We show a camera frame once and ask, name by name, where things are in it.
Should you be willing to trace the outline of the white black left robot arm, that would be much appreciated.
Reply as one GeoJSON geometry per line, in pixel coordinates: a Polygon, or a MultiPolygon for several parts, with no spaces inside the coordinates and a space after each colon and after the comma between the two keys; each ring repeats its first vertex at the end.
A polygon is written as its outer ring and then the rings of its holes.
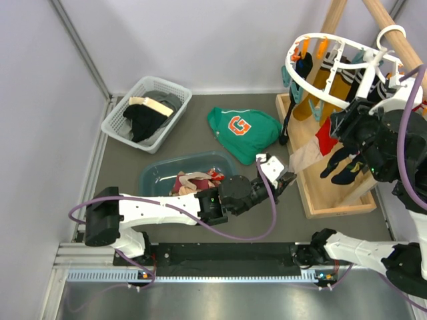
{"type": "Polygon", "coordinates": [[[241,215],[268,198],[274,203],[296,178],[284,173],[274,182],[268,178],[234,175],[219,186],[167,197],[132,197],[107,187],[86,207],[84,243],[88,247],[113,247],[137,264],[151,258],[147,237],[135,231],[140,225],[177,223],[219,225],[229,215],[241,215]]]}

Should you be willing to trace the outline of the red christmas sock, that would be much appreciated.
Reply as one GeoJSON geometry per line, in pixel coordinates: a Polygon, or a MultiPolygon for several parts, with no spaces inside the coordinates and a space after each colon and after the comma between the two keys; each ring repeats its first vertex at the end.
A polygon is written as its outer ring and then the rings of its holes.
{"type": "Polygon", "coordinates": [[[330,136],[331,120],[328,117],[317,133],[302,147],[290,155],[289,170],[298,174],[321,161],[338,143],[330,136]]]}

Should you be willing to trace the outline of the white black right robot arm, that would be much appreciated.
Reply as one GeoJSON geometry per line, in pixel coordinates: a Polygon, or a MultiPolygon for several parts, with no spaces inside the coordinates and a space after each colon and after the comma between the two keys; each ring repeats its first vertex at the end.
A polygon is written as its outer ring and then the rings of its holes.
{"type": "Polygon", "coordinates": [[[396,205],[415,234],[410,242],[374,242],[333,229],[314,233],[307,245],[294,245],[298,267],[326,265],[334,260],[354,263],[385,277],[402,292],[426,298],[426,120],[411,108],[382,115],[368,114],[359,101],[332,116],[334,134],[359,148],[378,184],[389,184],[389,196],[379,194],[386,211],[396,205]]]}

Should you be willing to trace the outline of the navy sock green yellow buckle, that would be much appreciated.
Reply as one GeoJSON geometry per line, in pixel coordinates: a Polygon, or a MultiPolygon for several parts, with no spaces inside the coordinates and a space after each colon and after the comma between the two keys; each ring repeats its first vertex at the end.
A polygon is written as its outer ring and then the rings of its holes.
{"type": "Polygon", "coordinates": [[[357,155],[337,175],[332,177],[331,182],[336,185],[349,185],[354,182],[365,166],[366,162],[363,156],[357,155]]]}

